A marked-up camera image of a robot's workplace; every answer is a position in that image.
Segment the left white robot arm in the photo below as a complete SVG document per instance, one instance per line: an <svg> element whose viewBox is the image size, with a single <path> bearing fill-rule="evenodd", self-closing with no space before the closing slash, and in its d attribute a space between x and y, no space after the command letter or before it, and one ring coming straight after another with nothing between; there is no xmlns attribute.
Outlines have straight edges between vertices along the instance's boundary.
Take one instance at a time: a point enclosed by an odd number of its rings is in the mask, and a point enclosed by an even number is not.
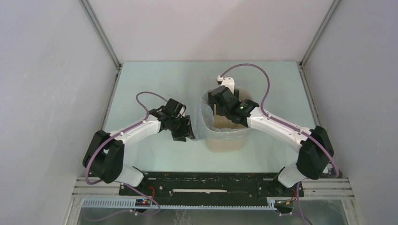
<svg viewBox="0 0 398 225"><path fill-rule="evenodd" d="M128 184L135 194L145 194L148 191L145 174L124 162L125 148L164 130L171 132L173 141L193 140L191 118L185 111L184 104L171 98L165 105L147 111L143 119L132 125L111 133L97 131L82 161L85 175L92 174L107 184Z"/></svg>

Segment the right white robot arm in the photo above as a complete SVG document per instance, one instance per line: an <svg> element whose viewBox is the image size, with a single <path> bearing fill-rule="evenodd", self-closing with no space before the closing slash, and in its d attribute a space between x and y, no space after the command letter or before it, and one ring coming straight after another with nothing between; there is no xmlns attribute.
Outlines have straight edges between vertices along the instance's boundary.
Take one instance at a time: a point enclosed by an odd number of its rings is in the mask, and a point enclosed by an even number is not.
<svg viewBox="0 0 398 225"><path fill-rule="evenodd" d="M297 154L297 160L280 170L273 183L279 196L287 195L292 187L305 179L317 180L332 163L334 151L326 130L301 127L266 112L258 103L237 96L222 85L208 92L208 101L215 114L235 124L267 133L284 142Z"/></svg>

